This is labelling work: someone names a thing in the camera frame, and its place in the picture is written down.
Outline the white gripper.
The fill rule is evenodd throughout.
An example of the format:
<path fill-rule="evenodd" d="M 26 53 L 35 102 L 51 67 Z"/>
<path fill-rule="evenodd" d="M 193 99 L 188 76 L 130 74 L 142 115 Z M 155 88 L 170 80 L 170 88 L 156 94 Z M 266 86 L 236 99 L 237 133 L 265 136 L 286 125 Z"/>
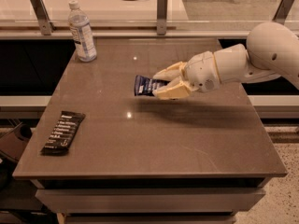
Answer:
<path fill-rule="evenodd" d="M 160 100 L 182 99 L 192 91 L 209 92 L 221 86 L 215 58 L 210 51 L 193 56 L 187 63 L 174 63 L 153 78 L 170 81 L 153 92 Z"/>

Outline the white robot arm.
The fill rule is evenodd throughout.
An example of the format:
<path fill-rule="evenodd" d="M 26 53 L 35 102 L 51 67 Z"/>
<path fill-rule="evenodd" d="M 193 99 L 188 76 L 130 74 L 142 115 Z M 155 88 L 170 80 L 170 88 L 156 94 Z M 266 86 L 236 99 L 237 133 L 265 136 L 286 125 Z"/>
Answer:
<path fill-rule="evenodd" d="M 161 100 L 209 92 L 230 82 L 259 83 L 286 78 L 299 89 L 299 38 L 286 26 L 265 22 L 254 27 L 244 45 L 206 51 L 174 63 L 153 76 L 167 84 L 153 91 Z"/>

